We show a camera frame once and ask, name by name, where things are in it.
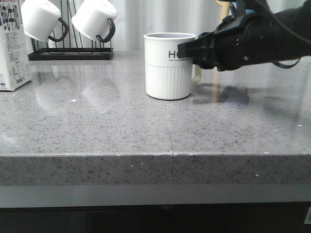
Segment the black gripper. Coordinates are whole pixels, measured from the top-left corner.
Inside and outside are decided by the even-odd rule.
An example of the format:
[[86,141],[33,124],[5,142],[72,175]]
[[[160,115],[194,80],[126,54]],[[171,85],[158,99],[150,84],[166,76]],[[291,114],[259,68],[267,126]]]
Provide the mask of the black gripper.
[[226,17],[213,31],[177,45],[178,58],[197,60],[203,69],[219,71],[277,61],[275,23],[255,13],[238,18]]

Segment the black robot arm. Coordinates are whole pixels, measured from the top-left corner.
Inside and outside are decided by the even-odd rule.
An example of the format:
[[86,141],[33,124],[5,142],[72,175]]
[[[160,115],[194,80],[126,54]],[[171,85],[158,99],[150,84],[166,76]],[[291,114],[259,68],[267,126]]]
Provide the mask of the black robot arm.
[[236,70],[243,66],[299,61],[311,54],[311,2],[272,13],[265,0],[238,0],[218,27],[178,44],[178,58],[202,69]]

